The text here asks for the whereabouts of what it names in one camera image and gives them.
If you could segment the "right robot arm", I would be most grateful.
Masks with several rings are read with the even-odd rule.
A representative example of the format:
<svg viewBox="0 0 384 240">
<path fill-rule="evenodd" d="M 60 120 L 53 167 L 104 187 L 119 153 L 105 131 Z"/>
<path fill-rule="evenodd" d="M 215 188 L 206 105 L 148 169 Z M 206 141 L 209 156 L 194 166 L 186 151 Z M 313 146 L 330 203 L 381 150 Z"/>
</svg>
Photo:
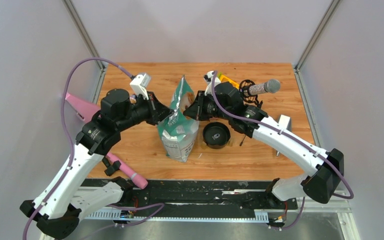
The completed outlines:
<svg viewBox="0 0 384 240">
<path fill-rule="evenodd" d="M 183 115 L 198 121 L 227 120 L 236 132 L 258 140 L 296 163 L 304 174 L 289 179 L 274 179 L 265 195 L 266 204 L 278 209 L 286 200 L 309 197 L 327 204 L 344 176 L 344 155 L 334 148 L 327 151 L 281 127 L 258 106 L 244 103 L 238 89 L 224 82 L 215 92 L 200 90 Z"/>
</svg>

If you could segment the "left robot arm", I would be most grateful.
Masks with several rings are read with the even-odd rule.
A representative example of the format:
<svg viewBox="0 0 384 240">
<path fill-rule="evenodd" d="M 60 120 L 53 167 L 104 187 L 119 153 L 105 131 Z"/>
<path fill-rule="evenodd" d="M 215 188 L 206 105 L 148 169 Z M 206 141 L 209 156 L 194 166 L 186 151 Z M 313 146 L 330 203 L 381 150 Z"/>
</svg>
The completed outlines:
<svg viewBox="0 0 384 240">
<path fill-rule="evenodd" d="M 75 197 L 89 172 L 121 140 L 121 132 L 142 122 L 157 125 L 173 114 L 155 94 L 146 91 L 131 102 L 127 90 L 110 90 L 100 102 L 100 110 L 71 140 L 70 155 L 48 187 L 35 199 L 25 200 L 20 210 L 35 221 L 46 235 L 62 240 L 85 217 L 111 204 L 122 207 L 133 201 L 129 183 L 118 177 L 105 186 Z"/>
</svg>

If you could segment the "green dog food bag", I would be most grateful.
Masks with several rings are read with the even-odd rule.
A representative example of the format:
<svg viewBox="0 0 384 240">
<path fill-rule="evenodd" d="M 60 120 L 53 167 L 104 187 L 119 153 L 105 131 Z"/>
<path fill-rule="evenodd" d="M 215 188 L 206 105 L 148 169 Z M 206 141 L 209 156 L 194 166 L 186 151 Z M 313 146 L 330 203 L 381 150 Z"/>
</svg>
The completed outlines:
<svg viewBox="0 0 384 240">
<path fill-rule="evenodd" d="M 166 156 L 181 163 L 187 161 L 199 130 L 197 120 L 183 115 L 195 98 L 194 91 L 182 76 L 169 105 L 173 114 L 157 126 Z"/>
</svg>

